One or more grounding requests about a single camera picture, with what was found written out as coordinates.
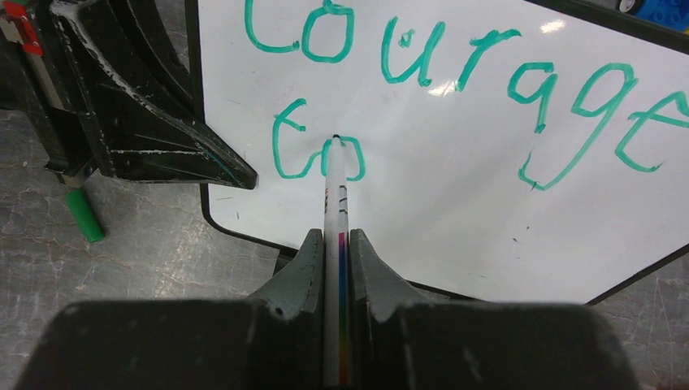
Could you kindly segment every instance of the green marker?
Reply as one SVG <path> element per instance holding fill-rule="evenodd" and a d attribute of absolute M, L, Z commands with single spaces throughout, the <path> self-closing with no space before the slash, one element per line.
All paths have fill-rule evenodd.
<path fill-rule="evenodd" d="M 74 215 L 76 225 L 79 226 L 79 230 L 86 237 L 86 240 L 88 242 L 102 240 L 105 234 L 103 234 L 101 225 L 93 213 L 89 200 L 86 199 L 84 190 L 77 188 L 68 193 L 65 198 L 67 199 L 67 207 L 69 207 L 71 214 Z"/>

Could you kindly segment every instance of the rainbow stripe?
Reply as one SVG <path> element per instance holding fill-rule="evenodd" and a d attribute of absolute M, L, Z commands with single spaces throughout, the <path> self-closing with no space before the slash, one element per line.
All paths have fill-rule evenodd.
<path fill-rule="evenodd" d="M 339 341 L 340 341 L 340 384 L 349 384 L 348 377 L 348 360 L 349 360 L 349 347 L 347 340 L 348 329 L 347 329 L 347 233 L 340 233 L 340 275 L 339 275 L 339 305 L 340 305 L 340 331 L 339 331 Z"/>

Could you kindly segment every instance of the blue object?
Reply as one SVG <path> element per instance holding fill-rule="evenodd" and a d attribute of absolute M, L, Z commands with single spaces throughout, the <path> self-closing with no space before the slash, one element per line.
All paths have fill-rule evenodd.
<path fill-rule="evenodd" d="M 636 16 L 683 32 L 689 28 L 689 0 L 644 0 Z"/>

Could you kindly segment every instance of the green marker writing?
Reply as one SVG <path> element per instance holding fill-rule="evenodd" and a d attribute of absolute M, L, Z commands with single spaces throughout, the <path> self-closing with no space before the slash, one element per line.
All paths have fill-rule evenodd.
<path fill-rule="evenodd" d="M 251 43 L 256 46 L 259 50 L 263 50 L 267 53 L 288 53 L 299 49 L 299 41 L 294 41 L 291 45 L 287 46 L 270 46 L 261 43 L 254 33 L 254 0 L 244 1 L 244 28 L 246 30 L 246 36 L 249 37 Z"/>
<path fill-rule="evenodd" d="M 423 48 L 423 53 L 416 58 L 416 61 L 412 63 L 406 71 L 402 72 L 401 75 L 395 77 L 390 72 L 390 43 L 392 42 L 392 34 L 395 31 L 395 26 L 397 25 L 397 17 L 390 19 L 388 25 L 385 27 L 385 32 L 383 33 L 383 43 L 380 48 L 380 71 L 383 73 L 385 81 L 389 84 L 402 83 L 410 78 L 414 72 L 418 70 L 417 81 L 422 87 L 427 87 L 431 85 L 432 79 L 426 78 L 428 73 L 428 63 L 431 61 L 431 55 L 433 50 L 438 45 L 440 38 L 443 37 L 445 33 L 445 22 L 438 22 L 435 24 L 431 35 L 426 41 L 426 46 Z"/>
<path fill-rule="evenodd" d="M 620 88 L 619 92 L 617 92 L 613 97 L 611 97 L 610 100 L 608 100 L 605 104 L 596 108 L 595 110 L 587 110 L 583 108 L 582 103 L 586 99 L 588 93 L 591 92 L 591 89 L 596 84 L 596 82 L 602 76 L 611 71 L 620 71 L 624 75 L 624 82 L 622 83 L 622 87 Z M 572 158 L 570 163 L 567 164 L 565 169 L 563 169 L 559 174 L 557 174 L 557 176 L 555 176 L 555 178 L 550 180 L 548 183 L 539 184 L 538 181 L 533 180 L 527 176 L 527 168 L 529 167 L 529 162 L 531 161 L 531 153 L 533 152 L 529 153 L 529 155 L 526 157 L 524 165 L 522 165 L 522 167 L 519 168 L 519 179 L 529 184 L 529 186 L 533 189 L 538 189 L 539 191 L 545 191 L 547 189 L 550 189 L 553 185 L 559 183 L 560 180 L 567 176 L 567 174 L 570 173 L 570 171 L 574 167 L 576 167 L 576 165 L 579 163 L 579 160 L 581 160 L 583 155 L 588 151 L 589 148 L 591 148 L 591 145 L 596 140 L 596 138 L 598 138 L 600 132 L 603 131 L 608 122 L 613 118 L 615 111 L 620 106 L 620 103 L 622 103 L 622 99 L 624 99 L 624 97 L 634 88 L 637 82 L 639 82 L 639 79 L 634 78 L 634 68 L 632 68 L 631 65 L 627 63 L 609 63 L 598 69 L 596 72 L 594 72 L 593 75 L 591 75 L 591 77 L 589 77 L 586 83 L 583 85 L 581 91 L 579 91 L 577 98 L 574 100 L 574 104 L 572 105 L 571 111 L 572 113 L 583 116 L 585 118 L 593 118 L 603 114 L 603 118 L 600 120 L 596 128 L 583 143 L 582 147 Z"/>
<path fill-rule="evenodd" d="M 362 152 L 362 146 L 359 140 L 353 136 L 340 136 L 340 140 L 343 142 L 349 142 L 354 147 L 354 151 L 357 153 L 357 162 L 359 164 L 359 173 L 354 177 L 347 177 L 347 181 L 359 181 L 363 179 L 366 175 L 366 161 L 364 160 L 364 153 Z M 327 175 L 327 157 L 330 155 L 328 151 L 332 144 L 332 139 L 328 138 L 325 143 L 323 143 L 323 150 L 321 150 L 321 175 Z"/>
<path fill-rule="evenodd" d="M 408 32 L 403 33 L 402 36 L 400 37 L 400 40 L 397 42 L 397 44 L 400 47 L 404 47 L 404 48 L 409 47 L 411 45 L 411 36 L 413 36 L 414 33 L 416 33 L 416 32 L 414 31 L 413 28 L 410 29 Z"/>
<path fill-rule="evenodd" d="M 466 60 L 466 64 L 464 65 L 464 69 L 461 70 L 461 75 L 459 75 L 459 79 L 457 80 L 457 85 L 455 85 L 454 90 L 458 92 L 464 90 L 464 87 L 466 87 L 466 83 L 469 81 L 469 77 L 471 76 L 471 72 L 474 71 L 474 68 L 476 67 L 476 64 L 479 63 L 479 60 L 481 59 L 483 53 L 485 53 L 488 49 L 492 48 L 493 46 L 497 45 L 502 41 L 507 41 L 511 37 L 521 36 L 522 33 L 519 32 L 519 30 L 515 30 L 512 28 L 505 32 L 498 32 L 497 30 L 492 30 L 481 39 L 470 40 L 469 44 L 472 46 L 476 46 L 476 50 L 474 50 L 474 53 L 471 53 L 469 59 Z"/>
<path fill-rule="evenodd" d="M 545 129 L 545 116 L 548 114 L 548 102 L 550 101 L 550 97 L 553 95 L 553 90 L 555 89 L 557 74 L 548 76 L 543 84 L 541 84 L 540 87 L 528 97 L 517 92 L 517 84 L 522 79 L 522 76 L 524 76 L 524 73 L 527 71 L 536 70 L 546 73 L 553 73 L 555 67 L 553 66 L 553 63 L 522 64 L 522 66 L 519 67 L 509 79 L 509 84 L 507 85 L 507 96 L 520 104 L 529 104 L 540 98 L 539 113 L 536 119 L 536 127 L 534 129 L 536 134 L 540 134 Z"/>
<path fill-rule="evenodd" d="M 328 57 L 324 55 L 317 55 L 311 51 L 311 29 L 314 27 L 316 20 L 324 15 L 337 15 L 347 18 L 347 27 L 344 31 L 344 44 L 340 53 Z M 304 55 L 317 63 L 338 63 L 347 57 L 349 51 L 352 49 L 354 41 L 354 10 L 346 6 L 333 4 L 331 0 L 323 0 L 323 6 L 311 11 L 309 17 L 304 23 L 304 30 L 301 32 L 301 51 Z"/>
<path fill-rule="evenodd" d="M 674 102 L 674 105 L 677 107 L 677 110 L 687 118 L 689 118 L 689 106 L 687 106 L 687 95 L 682 92 L 678 91 L 675 93 L 671 93 L 668 97 L 665 97 L 664 99 L 660 100 L 658 103 L 656 103 L 653 107 L 651 107 L 648 111 L 646 112 L 634 112 L 631 115 L 629 115 L 629 119 L 636 119 L 636 123 L 634 123 L 634 126 L 632 126 L 629 129 L 629 132 L 622 138 L 620 143 L 617 145 L 617 148 L 615 148 L 615 155 L 622 160 L 623 163 L 625 163 L 628 167 L 635 169 L 636 171 L 639 172 L 655 172 L 658 170 L 658 168 L 663 165 L 663 162 L 660 164 L 653 166 L 653 167 L 644 167 L 641 164 L 638 164 L 634 160 L 632 160 L 627 153 L 625 152 L 625 148 L 627 144 L 631 141 L 632 138 L 634 138 L 634 135 L 643 127 L 644 124 L 649 119 L 656 120 L 658 122 L 662 122 L 664 124 L 671 124 L 673 126 L 679 126 L 680 128 L 689 128 L 689 122 L 685 122 L 683 120 L 677 120 L 673 118 L 669 118 L 664 115 L 658 115 L 657 112 L 670 104 L 671 102 Z"/>
<path fill-rule="evenodd" d="M 278 175 L 283 178 L 283 179 L 300 179 L 304 176 L 306 176 L 307 173 L 309 173 L 309 170 L 311 169 L 311 165 L 313 165 L 314 160 L 321 154 L 321 152 L 315 152 L 311 154 L 309 157 L 309 161 L 306 163 L 306 166 L 304 169 L 302 169 L 299 173 L 295 175 L 288 175 L 284 172 L 282 168 L 282 161 L 280 160 L 280 148 L 279 148 L 279 142 L 280 142 L 280 125 L 281 124 L 287 124 L 291 128 L 294 128 L 298 132 L 305 132 L 306 131 L 306 126 L 301 126 L 299 124 L 294 123 L 292 120 L 287 119 L 288 115 L 292 114 L 292 111 L 296 110 L 298 107 L 305 106 L 306 105 L 306 99 L 304 98 L 298 98 L 294 102 L 292 102 L 287 108 L 285 108 L 282 112 L 280 112 L 278 115 L 275 116 L 275 122 L 273 122 L 273 163 L 275 164 L 275 169 L 278 171 Z"/>

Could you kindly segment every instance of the black plastic bracket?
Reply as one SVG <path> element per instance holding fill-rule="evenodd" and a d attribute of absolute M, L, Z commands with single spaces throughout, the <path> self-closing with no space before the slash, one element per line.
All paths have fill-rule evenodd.
<path fill-rule="evenodd" d="M 28 114 L 63 183 L 97 168 L 126 180 L 256 186 L 256 171 L 193 113 L 189 73 L 153 1 L 26 9 L 43 55 L 3 40 L 0 107 Z"/>
<path fill-rule="evenodd" d="M 353 381 L 339 388 L 639 388 L 594 310 L 429 301 L 363 231 L 350 241 Z M 332 364 L 323 360 L 323 254 L 313 229 L 294 260 L 241 301 L 71 304 L 16 388 L 323 388 L 323 365 Z"/>

